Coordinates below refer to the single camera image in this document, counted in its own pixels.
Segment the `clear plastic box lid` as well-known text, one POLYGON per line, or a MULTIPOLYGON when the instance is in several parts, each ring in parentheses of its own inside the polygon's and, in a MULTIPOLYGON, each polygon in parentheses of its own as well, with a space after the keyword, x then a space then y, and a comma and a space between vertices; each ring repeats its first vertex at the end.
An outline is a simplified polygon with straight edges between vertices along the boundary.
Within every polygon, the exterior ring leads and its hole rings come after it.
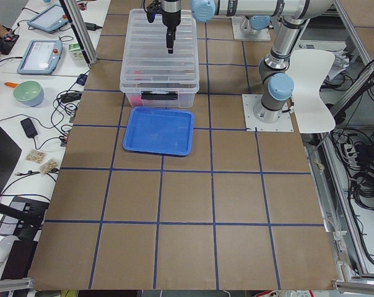
POLYGON ((120 83, 139 82, 199 84, 196 21, 191 12, 182 10, 176 29, 173 54, 166 47, 167 28, 157 15, 149 23, 143 9, 129 13, 120 83), (134 71, 142 71, 142 80, 133 80, 134 71))

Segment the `far teach pendant tablet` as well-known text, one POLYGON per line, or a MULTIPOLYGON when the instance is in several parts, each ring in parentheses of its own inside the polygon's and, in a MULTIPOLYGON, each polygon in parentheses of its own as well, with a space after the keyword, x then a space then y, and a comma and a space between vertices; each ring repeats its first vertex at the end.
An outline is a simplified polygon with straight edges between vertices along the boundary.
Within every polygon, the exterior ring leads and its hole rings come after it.
POLYGON ((50 6, 27 22, 29 27, 46 33, 53 33, 67 25, 67 23, 67 16, 64 14, 63 8, 58 4, 50 6))

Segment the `snack bag far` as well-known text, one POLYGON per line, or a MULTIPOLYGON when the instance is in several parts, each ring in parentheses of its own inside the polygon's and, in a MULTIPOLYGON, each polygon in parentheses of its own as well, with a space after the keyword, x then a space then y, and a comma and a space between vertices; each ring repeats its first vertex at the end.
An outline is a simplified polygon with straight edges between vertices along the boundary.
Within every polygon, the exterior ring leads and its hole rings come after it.
POLYGON ((46 158, 45 152, 41 152, 35 149, 31 149, 29 153, 27 154, 27 156, 25 157, 27 161, 32 161, 38 164, 41 164, 45 158, 46 158))

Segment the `white plastic chair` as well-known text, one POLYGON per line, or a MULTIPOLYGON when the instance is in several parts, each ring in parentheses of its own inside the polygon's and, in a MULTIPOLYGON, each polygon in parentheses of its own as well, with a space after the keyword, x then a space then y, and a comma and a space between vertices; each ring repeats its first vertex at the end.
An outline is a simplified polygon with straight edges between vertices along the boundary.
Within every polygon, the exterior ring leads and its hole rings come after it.
POLYGON ((302 134, 325 133, 336 126, 333 115, 320 97, 320 87, 334 59, 333 53, 319 49, 297 49, 290 55, 286 74, 294 81, 294 113, 302 134))

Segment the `aluminium frame post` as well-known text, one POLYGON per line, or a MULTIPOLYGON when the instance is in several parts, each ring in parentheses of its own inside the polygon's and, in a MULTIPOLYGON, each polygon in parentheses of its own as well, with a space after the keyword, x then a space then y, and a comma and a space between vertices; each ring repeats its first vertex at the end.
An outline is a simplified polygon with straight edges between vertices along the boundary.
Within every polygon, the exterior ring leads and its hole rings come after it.
POLYGON ((77 3, 73 0, 59 0, 59 2, 75 34, 86 63, 88 65, 96 64, 97 54, 77 3))

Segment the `orange toy carrot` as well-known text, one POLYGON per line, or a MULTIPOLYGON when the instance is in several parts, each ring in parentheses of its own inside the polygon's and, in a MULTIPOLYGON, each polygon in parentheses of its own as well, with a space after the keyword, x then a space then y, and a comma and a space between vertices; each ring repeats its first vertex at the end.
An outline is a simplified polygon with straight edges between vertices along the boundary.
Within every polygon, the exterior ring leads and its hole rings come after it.
POLYGON ((13 82, 5 82, 4 85, 7 87, 11 87, 11 88, 16 88, 18 86, 17 83, 13 83, 13 82))

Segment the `green bowl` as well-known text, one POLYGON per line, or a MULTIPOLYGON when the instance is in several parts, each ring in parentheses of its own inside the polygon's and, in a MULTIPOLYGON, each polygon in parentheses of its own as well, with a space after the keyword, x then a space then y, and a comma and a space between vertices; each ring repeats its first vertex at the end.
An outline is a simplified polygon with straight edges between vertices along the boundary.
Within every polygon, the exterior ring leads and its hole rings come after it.
POLYGON ((19 103, 33 107, 42 103, 44 90, 38 82, 29 80, 16 86, 13 96, 19 103))

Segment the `blue plastic tray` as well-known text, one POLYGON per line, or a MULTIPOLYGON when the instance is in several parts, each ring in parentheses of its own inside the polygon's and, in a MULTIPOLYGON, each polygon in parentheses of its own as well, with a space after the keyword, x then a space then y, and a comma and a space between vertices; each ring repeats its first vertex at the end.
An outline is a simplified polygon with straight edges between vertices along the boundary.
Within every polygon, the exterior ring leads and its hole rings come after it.
POLYGON ((193 142, 194 114, 186 110, 135 107, 123 148, 133 152, 187 156, 193 142))

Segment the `teach pendant tablet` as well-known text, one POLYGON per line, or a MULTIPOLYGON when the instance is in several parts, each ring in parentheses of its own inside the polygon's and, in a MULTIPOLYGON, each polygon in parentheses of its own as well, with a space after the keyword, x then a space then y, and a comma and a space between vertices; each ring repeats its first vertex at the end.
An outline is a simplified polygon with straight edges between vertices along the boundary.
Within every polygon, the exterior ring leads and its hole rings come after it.
POLYGON ((64 14, 63 8, 58 4, 50 6, 27 22, 29 27, 46 33, 53 33, 67 25, 67 23, 67 16, 64 14))
POLYGON ((22 75, 51 75, 56 69, 63 44, 59 40, 32 40, 17 68, 22 75))

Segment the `clear plastic storage box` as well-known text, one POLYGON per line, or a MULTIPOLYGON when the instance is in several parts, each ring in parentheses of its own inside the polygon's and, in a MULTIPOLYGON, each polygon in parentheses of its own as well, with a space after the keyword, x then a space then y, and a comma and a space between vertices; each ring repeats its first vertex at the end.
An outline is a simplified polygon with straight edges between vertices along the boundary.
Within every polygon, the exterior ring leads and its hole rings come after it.
POLYGON ((199 84, 121 82, 120 90, 126 95, 132 107, 191 108, 199 84))

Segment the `snack bag near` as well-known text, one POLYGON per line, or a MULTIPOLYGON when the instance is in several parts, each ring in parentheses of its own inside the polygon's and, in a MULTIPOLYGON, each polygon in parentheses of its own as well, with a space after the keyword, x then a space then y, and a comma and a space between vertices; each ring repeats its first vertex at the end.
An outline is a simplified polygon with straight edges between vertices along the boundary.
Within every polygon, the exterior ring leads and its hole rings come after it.
POLYGON ((54 158, 50 158, 48 161, 46 161, 45 163, 43 163, 40 167, 39 167, 39 171, 42 175, 44 174, 48 174, 49 172, 51 172, 53 169, 57 169, 59 166, 59 162, 57 161, 57 159, 54 159, 54 158))

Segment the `black power adapter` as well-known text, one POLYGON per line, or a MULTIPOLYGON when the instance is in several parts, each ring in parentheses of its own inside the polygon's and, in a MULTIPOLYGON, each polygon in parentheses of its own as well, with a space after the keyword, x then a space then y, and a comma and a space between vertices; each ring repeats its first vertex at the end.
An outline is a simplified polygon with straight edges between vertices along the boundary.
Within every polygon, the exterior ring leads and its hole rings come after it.
POLYGON ((24 130, 27 138, 33 139, 35 136, 38 135, 38 132, 35 128, 35 125, 30 118, 25 118, 25 119, 21 120, 20 124, 21 124, 22 129, 24 130))

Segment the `snack bag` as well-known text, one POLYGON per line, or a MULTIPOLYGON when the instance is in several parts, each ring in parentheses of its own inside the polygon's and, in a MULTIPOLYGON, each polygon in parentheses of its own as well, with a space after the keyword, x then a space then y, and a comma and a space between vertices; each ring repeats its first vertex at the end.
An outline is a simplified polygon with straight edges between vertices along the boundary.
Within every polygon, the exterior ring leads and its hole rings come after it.
POLYGON ((31 149, 29 153, 27 154, 27 156, 25 157, 27 161, 32 161, 38 164, 41 164, 45 158, 46 158, 45 152, 41 152, 35 149, 31 149))
POLYGON ((42 175, 44 174, 48 174, 49 172, 51 172, 53 169, 57 169, 59 166, 59 162, 57 161, 57 159, 54 159, 54 158, 50 158, 48 161, 46 161, 45 163, 43 163, 40 167, 39 167, 39 171, 42 175))

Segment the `near teach pendant tablet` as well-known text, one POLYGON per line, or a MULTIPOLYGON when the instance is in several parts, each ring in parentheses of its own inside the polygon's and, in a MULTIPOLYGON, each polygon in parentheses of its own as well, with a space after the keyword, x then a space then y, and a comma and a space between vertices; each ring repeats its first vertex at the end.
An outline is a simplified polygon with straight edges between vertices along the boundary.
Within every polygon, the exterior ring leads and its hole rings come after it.
POLYGON ((59 40, 32 40, 17 68, 22 75, 51 75, 56 69, 63 44, 59 40))

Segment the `green white carton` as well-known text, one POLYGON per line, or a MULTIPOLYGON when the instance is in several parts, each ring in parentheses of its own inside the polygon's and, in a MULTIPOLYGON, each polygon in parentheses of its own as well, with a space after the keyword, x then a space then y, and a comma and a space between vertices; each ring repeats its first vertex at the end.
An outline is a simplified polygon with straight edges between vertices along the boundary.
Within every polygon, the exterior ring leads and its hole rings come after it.
POLYGON ((68 44, 68 53, 73 61, 80 61, 85 59, 78 43, 68 44))

